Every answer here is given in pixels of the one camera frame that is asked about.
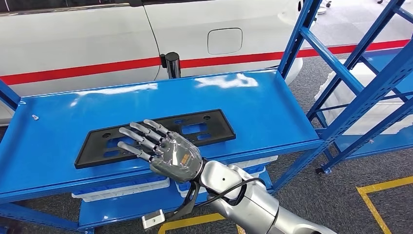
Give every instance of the black cable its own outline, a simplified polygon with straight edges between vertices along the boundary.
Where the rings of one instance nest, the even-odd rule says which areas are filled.
[[[223,191],[222,193],[218,194],[218,195],[215,196],[214,198],[212,198],[212,199],[210,199],[210,200],[208,200],[208,201],[204,201],[204,202],[201,203],[201,204],[196,205],[195,207],[206,206],[206,205],[208,205],[209,203],[218,200],[219,198],[223,198],[226,194],[228,194],[228,193],[231,192],[232,190],[234,190],[234,189],[236,189],[236,188],[239,188],[239,187],[241,187],[241,186],[243,186],[243,185],[245,185],[245,184],[248,184],[249,182],[255,181],[255,180],[259,180],[259,181],[261,182],[261,184],[263,184],[263,185],[265,186],[265,182],[264,182],[264,180],[261,179],[261,178],[251,178],[251,179],[247,179],[247,180],[244,180],[244,181],[242,181],[242,182],[240,182],[240,183],[232,186],[231,188]]]

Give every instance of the shelf surface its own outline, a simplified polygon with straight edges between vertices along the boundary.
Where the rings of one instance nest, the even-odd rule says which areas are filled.
[[[271,179],[267,171],[260,174],[267,190],[272,191]],[[206,201],[207,193],[199,194],[197,204]],[[82,201],[80,205],[79,228],[91,228],[117,221],[140,218],[148,213],[163,209],[175,210],[184,199],[179,194],[175,182],[164,189],[108,198],[93,202]]]
[[[208,159],[228,164],[322,143],[277,70],[23,97],[0,144],[0,202],[148,175],[139,159],[79,170],[74,161],[90,130],[214,109],[236,139],[200,147]]]
[[[317,114],[323,127],[327,127],[322,112]],[[335,141],[334,145],[344,151],[348,146],[359,139],[361,135],[341,135]],[[352,153],[346,159],[353,159],[362,156],[369,156],[385,152],[409,149],[413,147],[413,126],[401,129],[397,134],[380,134],[373,138],[373,143],[367,143],[360,149]]]

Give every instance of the rectangular hole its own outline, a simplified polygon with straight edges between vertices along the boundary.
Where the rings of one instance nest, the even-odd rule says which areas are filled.
[[[174,121],[175,124],[181,124],[183,122],[184,122],[183,119],[177,119],[177,120]]]
[[[115,148],[117,147],[117,143],[123,141],[126,144],[133,145],[133,139],[128,137],[128,136],[123,136],[119,138],[113,138],[109,139],[108,142],[106,142],[106,148]]]
[[[192,134],[206,131],[208,129],[205,123],[196,123],[191,125],[182,126],[183,134]]]
[[[206,140],[206,139],[211,138],[211,134],[209,134],[209,133],[201,134],[201,135],[198,135],[196,138],[197,138],[198,140]]]
[[[117,156],[120,152],[118,150],[108,151],[103,154],[103,157],[114,157]]]

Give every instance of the blue shelf post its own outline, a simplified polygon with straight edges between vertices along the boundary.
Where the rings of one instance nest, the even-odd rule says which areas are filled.
[[[17,109],[20,96],[17,95],[7,84],[0,79],[0,100],[3,101],[12,110]]]

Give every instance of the silver robotic arm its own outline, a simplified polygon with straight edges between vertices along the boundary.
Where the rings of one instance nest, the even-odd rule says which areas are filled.
[[[131,123],[130,128],[119,131],[136,140],[147,153],[124,142],[118,146],[149,162],[150,169],[158,174],[178,182],[191,182],[180,208],[166,214],[159,210],[142,217],[144,228],[189,214],[202,186],[209,195],[208,201],[201,205],[209,204],[248,234],[335,234],[281,207],[278,200],[267,193],[261,179],[253,178],[235,165],[203,160],[198,148],[178,133],[152,120],[146,119],[144,123],[148,128]]]

